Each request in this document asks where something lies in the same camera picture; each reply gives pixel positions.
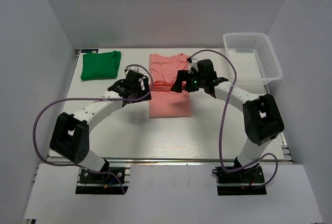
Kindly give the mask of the pink t-shirt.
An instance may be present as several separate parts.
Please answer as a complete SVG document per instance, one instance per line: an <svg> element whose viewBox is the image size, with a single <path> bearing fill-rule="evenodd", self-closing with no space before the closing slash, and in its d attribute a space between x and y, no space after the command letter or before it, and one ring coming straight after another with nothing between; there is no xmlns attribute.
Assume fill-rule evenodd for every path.
<svg viewBox="0 0 332 224"><path fill-rule="evenodd" d="M149 70L154 82L149 101L150 119L191 116L189 93L171 91L177 72L188 70L188 58L189 56L183 53L169 57L156 53L149 55Z"/></svg>

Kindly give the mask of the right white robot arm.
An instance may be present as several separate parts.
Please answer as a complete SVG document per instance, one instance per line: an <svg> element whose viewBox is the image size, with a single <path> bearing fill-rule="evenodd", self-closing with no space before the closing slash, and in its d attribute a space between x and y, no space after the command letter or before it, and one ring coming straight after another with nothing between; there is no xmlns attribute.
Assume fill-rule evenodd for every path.
<svg viewBox="0 0 332 224"><path fill-rule="evenodd" d="M266 156L267 146L283 132L284 123L274 97L271 94L258 95L235 87L235 83L218 77L211 60L193 62L188 70L179 70L171 90L204 92L215 99L225 101L224 109L231 105L242 112L246 141L231 169L222 166L228 173L234 173L241 182L253 176L253 167Z"/></svg>

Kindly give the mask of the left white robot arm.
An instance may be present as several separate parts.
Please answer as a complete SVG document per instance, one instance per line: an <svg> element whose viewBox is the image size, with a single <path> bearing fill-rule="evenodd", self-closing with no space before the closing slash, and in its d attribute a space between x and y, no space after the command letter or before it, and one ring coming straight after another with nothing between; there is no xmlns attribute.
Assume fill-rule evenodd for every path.
<svg viewBox="0 0 332 224"><path fill-rule="evenodd" d="M90 132L127 104L150 99L149 78L130 69L126 77L110 86L100 100L73 114L61 113L54 127L50 149L92 171L93 178L104 182L109 178L109 162L90 149Z"/></svg>

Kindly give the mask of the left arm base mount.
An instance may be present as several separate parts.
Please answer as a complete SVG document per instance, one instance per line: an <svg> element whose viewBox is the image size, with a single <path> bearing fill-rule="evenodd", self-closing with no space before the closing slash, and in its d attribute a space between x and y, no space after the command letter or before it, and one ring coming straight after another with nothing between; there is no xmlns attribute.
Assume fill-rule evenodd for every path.
<svg viewBox="0 0 332 224"><path fill-rule="evenodd" d="M114 175L92 174L87 170L80 170L77 184L76 194L81 195L123 195L127 192L130 181L130 169L125 167L110 167L109 171Z"/></svg>

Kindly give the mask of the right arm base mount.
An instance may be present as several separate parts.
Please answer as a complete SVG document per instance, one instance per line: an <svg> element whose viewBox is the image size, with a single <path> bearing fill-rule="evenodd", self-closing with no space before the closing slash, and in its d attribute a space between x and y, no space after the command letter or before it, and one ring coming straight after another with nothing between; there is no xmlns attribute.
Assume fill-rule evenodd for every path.
<svg viewBox="0 0 332 224"><path fill-rule="evenodd" d="M266 195L264 174L260 165L238 172L226 172L221 166L212 169L219 196Z"/></svg>

